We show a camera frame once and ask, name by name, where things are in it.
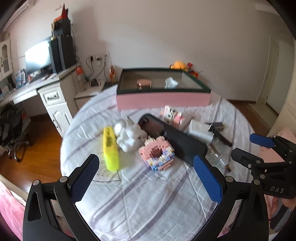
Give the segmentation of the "black hair brush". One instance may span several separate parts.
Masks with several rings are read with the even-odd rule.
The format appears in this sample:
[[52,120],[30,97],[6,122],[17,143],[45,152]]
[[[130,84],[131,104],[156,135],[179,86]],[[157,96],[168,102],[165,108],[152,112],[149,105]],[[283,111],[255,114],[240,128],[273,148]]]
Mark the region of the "black hair brush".
[[194,166],[196,156],[199,156],[202,161],[206,161],[205,157],[208,151],[206,144],[163,122],[154,115],[144,114],[139,119],[138,124],[152,138],[163,136],[174,148],[176,156],[187,164]]

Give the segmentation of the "pink block kitty figure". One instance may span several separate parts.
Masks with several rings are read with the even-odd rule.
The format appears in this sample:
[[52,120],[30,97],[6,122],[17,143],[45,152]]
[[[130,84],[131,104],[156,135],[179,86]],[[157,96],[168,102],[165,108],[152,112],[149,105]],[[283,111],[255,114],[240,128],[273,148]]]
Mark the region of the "pink block kitty figure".
[[179,129],[182,129],[190,121],[187,114],[179,112],[169,105],[166,105],[160,114],[163,122]]

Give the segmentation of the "rose gold round tin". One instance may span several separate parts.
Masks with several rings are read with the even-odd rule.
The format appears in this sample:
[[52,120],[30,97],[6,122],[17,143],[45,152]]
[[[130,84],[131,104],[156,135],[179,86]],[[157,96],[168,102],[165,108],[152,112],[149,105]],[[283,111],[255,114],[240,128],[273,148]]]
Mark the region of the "rose gold round tin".
[[147,89],[152,87],[152,81],[149,79],[139,79],[137,80],[137,88],[139,90]]

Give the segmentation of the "white cloud figurine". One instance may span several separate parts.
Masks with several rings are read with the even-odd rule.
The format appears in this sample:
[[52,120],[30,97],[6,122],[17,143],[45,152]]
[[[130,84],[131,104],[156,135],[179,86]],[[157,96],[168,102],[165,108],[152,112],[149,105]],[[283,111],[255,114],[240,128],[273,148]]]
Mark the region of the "white cloud figurine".
[[147,133],[129,116],[120,119],[113,130],[116,143],[125,153],[138,150],[147,139]]

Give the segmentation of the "white charger adapter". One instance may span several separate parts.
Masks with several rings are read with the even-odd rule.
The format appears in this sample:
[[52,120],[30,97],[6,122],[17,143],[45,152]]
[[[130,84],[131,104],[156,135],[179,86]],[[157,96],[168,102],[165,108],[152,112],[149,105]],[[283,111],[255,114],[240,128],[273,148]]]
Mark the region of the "white charger adapter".
[[198,138],[202,142],[210,143],[214,134],[209,131],[209,125],[197,120],[191,120],[188,126],[188,132],[191,136]]

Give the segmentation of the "white cup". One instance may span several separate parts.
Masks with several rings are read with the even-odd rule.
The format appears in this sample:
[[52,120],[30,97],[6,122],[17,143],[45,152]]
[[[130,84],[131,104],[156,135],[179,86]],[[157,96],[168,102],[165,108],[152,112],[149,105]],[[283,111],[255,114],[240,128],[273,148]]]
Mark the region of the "white cup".
[[165,80],[165,89],[175,89],[177,88],[179,82],[169,77]]

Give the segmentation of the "striped white quilt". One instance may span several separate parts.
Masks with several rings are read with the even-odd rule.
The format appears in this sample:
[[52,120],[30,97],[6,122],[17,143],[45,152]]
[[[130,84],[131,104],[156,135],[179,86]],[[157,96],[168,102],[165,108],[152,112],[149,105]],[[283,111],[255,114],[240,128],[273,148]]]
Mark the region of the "striped white quilt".
[[120,170],[105,168],[102,131],[129,116],[138,121],[160,110],[118,110],[116,86],[84,104],[63,137],[60,168],[68,176],[90,154],[100,168],[76,206],[100,240],[191,240],[216,207],[193,167],[175,159],[164,171],[153,172],[137,151],[120,153]]

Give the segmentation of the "white glass-door cabinet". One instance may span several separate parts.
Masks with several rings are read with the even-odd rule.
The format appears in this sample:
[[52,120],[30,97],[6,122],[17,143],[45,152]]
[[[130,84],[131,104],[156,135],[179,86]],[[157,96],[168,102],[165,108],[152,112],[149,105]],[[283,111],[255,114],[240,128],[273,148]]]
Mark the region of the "white glass-door cabinet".
[[11,42],[5,40],[1,42],[0,48],[0,59],[1,59],[1,80],[7,78],[13,73],[13,66],[11,60]]

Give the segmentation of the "white nightstand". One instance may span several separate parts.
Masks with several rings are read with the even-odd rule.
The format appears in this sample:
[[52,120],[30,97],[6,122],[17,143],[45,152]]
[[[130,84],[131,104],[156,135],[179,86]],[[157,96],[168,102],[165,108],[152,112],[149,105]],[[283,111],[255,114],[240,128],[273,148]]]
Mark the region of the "white nightstand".
[[74,100],[76,102],[76,105],[78,109],[81,109],[86,102],[88,102],[92,97],[96,96],[98,93],[102,92],[104,85],[106,81],[101,80],[99,82],[99,85],[93,86],[93,87],[88,87],[86,90],[78,92],[74,96]]

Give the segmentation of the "pink block donut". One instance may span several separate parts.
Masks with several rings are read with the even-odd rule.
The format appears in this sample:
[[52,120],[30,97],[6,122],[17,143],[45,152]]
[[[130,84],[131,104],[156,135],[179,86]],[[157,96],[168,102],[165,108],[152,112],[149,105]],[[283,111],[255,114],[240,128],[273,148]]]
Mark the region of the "pink block donut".
[[167,169],[175,158],[175,150],[163,136],[149,137],[138,153],[147,168],[155,172]]

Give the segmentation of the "black computer tower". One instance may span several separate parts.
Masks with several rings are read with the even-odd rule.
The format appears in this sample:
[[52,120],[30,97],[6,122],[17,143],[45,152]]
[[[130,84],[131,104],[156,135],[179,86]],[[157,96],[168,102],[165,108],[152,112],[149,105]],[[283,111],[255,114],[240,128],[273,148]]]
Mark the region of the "black computer tower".
[[51,65],[59,73],[76,64],[73,39],[71,36],[57,36],[49,42]]

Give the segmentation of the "yellow octopus plush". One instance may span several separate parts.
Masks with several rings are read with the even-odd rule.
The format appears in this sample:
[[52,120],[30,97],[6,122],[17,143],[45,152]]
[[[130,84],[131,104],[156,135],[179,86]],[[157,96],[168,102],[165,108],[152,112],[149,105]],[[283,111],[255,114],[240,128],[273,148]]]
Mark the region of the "yellow octopus plush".
[[170,69],[188,71],[187,65],[182,61],[175,61],[173,65],[170,65]]

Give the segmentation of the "pink bed cover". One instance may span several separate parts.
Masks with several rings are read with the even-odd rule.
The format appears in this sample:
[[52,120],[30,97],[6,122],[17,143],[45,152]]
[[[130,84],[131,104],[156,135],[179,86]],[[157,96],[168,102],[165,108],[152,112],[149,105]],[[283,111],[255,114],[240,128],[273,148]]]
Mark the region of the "pink bed cover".
[[23,240],[23,217],[28,193],[1,176],[1,215],[19,240]]

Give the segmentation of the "black hair clip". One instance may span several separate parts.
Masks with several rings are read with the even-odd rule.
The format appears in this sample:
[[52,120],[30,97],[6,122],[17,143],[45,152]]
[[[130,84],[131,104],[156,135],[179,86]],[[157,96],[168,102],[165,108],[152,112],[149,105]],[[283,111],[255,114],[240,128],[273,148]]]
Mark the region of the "black hair clip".
[[215,138],[217,138],[223,144],[229,147],[232,147],[233,144],[229,140],[227,140],[227,138],[225,138],[224,135],[222,135],[222,131],[225,128],[222,122],[212,122],[212,123],[207,123],[207,125],[209,125],[208,131],[213,133]]

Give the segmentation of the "red toy crate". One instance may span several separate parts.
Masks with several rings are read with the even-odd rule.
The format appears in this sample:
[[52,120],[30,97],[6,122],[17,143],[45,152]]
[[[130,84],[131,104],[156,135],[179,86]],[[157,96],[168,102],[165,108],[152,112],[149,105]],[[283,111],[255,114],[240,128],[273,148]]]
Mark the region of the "red toy crate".
[[192,63],[187,63],[188,72],[193,75],[195,78],[198,78],[199,73],[194,70],[194,65]]

